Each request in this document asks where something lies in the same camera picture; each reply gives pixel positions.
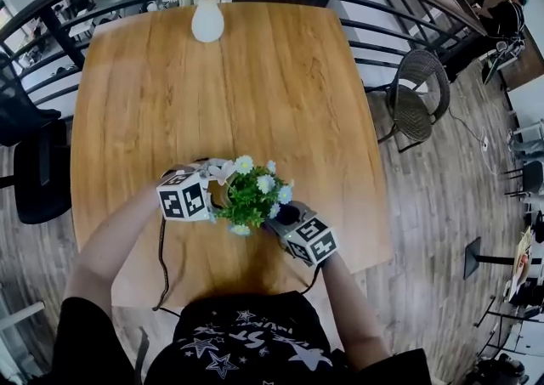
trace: white vase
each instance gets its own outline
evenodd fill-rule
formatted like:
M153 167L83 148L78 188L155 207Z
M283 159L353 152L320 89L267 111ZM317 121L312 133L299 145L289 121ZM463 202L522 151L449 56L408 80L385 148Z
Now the white vase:
M224 30L224 19L218 0L198 0L190 26L197 41L217 41Z

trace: person's right arm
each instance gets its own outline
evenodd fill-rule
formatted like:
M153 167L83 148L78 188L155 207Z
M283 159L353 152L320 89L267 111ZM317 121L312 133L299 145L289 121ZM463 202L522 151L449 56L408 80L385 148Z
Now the person's right arm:
M350 366L359 371L390 357L382 326L338 252L325 261L323 278Z

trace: chair backrest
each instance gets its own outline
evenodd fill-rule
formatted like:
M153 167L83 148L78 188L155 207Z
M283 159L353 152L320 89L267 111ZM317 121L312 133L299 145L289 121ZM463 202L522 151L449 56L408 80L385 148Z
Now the chair backrest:
M0 144L17 144L59 116L44 115L32 103L11 60L0 53Z
M400 80L408 80L415 84L415 88L419 88L432 76L436 77L439 84L439 103L431 113L431 116L434 116L433 122L437 122L450 106L450 81L440 60L434 54L424 49L410 51L399 64L394 87L396 91Z

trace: wooden table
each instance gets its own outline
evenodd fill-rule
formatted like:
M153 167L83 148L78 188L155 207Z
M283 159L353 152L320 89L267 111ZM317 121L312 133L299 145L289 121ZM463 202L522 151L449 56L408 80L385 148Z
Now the wooden table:
M277 162L294 198L337 229L352 272L392 257L382 163L365 92L337 16L273 3L221 5L219 42L197 42L194 7L97 27L74 117L71 193L81 248L108 214L170 166L250 154ZM113 286L149 307L162 288L160 213ZM167 223L166 305L213 293L301 290L312 269L268 234L226 223Z

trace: black cable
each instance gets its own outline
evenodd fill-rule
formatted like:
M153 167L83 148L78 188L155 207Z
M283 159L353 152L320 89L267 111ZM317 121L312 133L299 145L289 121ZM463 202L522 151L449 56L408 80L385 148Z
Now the black cable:
M448 107L448 111L450 112L450 116L453 117L456 121L459 121L461 124L465 126L465 128L468 130L469 133L473 135L473 137L479 141L480 144L484 144L478 137L476 137L476 134L474 134L473 130L470 129L470 127L467 125L466 122L464 122L460 117L455 116L453 113L451 113L451 108Z
M167 312L169 314L175 315L176 317L181 318L181 315L179 315L177 313L174 313L173 311L170 311L170 309L166 309L166 308L163 308L163 307L160 307L159 309L162 310L162 311L165 311L165 312Z
M162 291L159 303L153 308L153 311L161 309L161 305L164 303L164 297L167 295L168 290L170 290L170 282L168 281L168 268L167 265L164 263L164 259L162 258L162 252L164 250L164 230L166 226L167 221L163 217L161 221L161 233L159 234L159 263L161 263L162 272L164 273L164 290Z
M315 282L317 281L317 276L318 276L319 273L320 273L321 267L323 267L322 264L318 264L318 265L315 267L314 278L313 278L312 281L309 283L309 286L306 288L306 290L304 290L304 291L301 292L300 294L306 294L307 292L309 292L309 291L312 289L312 287L314 286Z

